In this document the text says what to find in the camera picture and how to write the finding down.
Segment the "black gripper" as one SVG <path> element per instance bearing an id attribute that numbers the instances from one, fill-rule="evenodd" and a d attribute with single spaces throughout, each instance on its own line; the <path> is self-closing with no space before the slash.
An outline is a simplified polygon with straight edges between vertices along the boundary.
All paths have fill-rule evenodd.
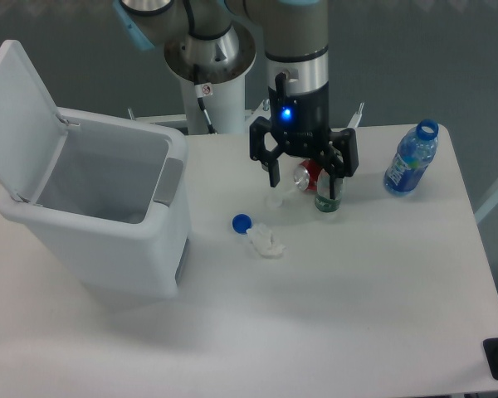
<path id="1" fill-rule="evenodd" d="M 329 85 L 309 93 L 292 94 L 286 73 L 280 72 L 269 94 L 271 122 L 258 116 L 251 123 L 250 158 L 267 170 L 271 187 L 280 182 L 280 155 L 313 158 L 329 174 L 329 195 L 336 198 L 335 182 L 354 175 L 359 155 L 354 128 L 330 129 Z M 267 133 L 276 141 L 272 150 L 266 148 Z"/>

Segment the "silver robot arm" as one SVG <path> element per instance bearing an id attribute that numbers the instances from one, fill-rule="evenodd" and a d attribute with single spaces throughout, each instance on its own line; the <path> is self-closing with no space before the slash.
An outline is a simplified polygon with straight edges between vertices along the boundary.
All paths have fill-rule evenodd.
<path id="1" fill-rule="evenodd" d="M 308 158 L 324 175 L 318 183 L 336 199 L 359 160 L 352 129 L 329 125 L 329 4 L 326 1 L 118 1 L 115 9 L 135 44 L 164 48 L 172 71 L 193 85 L 225 83 L 256 56 L 240 18 L 263 32 L 270 114 L 249 128 L 251 159 L 272 187 L 279 157 Z"/>

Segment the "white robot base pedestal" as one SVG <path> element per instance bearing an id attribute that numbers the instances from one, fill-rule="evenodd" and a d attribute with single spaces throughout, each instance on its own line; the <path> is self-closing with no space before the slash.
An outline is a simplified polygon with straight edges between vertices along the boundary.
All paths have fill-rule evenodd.
<path id="1" fill-rule="evenodd" d="M 223 83 L 195 85 L 190 80 L 178 78 L 187 118 L 188 133 L 209 133 L 207 119 L 199 107 L 202 100 L 212 126 L 218 134 L 241 134 L 245 128 L 245 78 L 237 77 Z"/>

